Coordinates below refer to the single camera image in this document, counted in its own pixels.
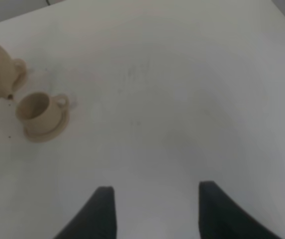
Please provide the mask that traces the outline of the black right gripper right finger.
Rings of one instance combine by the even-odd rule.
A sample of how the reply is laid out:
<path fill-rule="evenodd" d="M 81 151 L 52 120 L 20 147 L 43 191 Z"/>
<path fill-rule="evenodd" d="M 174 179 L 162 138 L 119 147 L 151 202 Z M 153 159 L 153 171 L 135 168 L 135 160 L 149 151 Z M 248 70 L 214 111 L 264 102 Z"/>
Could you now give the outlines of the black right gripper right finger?
<path fill-rule="evenodd" d="M 202 239 L 277 239 L 237 205 L 215 182 L 198 187 L 198 228 Z"/>

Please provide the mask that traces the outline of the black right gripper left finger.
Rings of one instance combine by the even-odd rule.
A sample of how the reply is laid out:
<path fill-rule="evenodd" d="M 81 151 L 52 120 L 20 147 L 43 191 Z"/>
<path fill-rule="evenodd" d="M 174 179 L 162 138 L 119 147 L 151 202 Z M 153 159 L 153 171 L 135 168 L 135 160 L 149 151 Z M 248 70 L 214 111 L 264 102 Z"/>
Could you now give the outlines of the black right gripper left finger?
<path fill-rule="evenodd" d="M 98 187 L 57 239 L 116 239 L 117 217 L 113 187 Z"/>

